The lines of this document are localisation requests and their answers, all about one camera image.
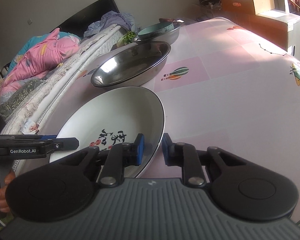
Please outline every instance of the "silver screw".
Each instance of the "silver screw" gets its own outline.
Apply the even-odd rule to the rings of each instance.
[[[204,183],[204,179],[199,177],[191,177],[188,182],[192,185],[202,185]]]
[[[103,177],[100,182],[104,185],[113,185],[117,181],[115,180],[114,177]]]

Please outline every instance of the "pink tablecloth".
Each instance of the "pink tablecloth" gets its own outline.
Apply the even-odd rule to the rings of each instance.
[[[223,148],[287,176],[300,194],[300,62],[223,18],[182,27],[171,47],[162,71],[143,86],[161,99],[172,140]],[[77,109],[105,92],[90,84],[89,72],[118,51],[82,73],[41,133],[57,134]],[[174,75],[179,68],[184,75]],[[181,169],[165,166],[159,151],[142,176],[180,177]],[[292,219],[300,220],[300,196]]]

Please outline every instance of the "green bowl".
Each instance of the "green bowl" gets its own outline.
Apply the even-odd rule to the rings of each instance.
[[[138,33],[138,37],[141,40],[151,39],[159,35],[170,32],[174,29],[172,22],[163,22],[151,25]]]

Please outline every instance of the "black headboard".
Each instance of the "black headboard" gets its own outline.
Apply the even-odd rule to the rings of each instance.
[[[99,21],[109,11],[119,13],[114,0],[98,0],[71,16],[61,23],[58,28],[60,28],[60,31],[72,33],[82,38],[88,26],[93,22]]]

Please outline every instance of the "black constellation line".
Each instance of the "black constellation line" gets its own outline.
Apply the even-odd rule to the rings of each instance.
[[[285,56],[285,55],[287,55],[287,53],[286,53],[286,54],[284,54],[284,55],[282,55],[282,54],[278,54],[278,53],[273,53],[273,52],[271,52],[271,51],[269,51],[269,50],[266,50],[266,49],[264,49],[263,47],[261,47],[261,44],[259,44],[259,46],[260,46],[260,48],[261,48],[261,49],[263,49],[263,50],[265,50],[265,51],[269,52],[270,54],[276,54],[276,55],[281,55],[281,56]]]

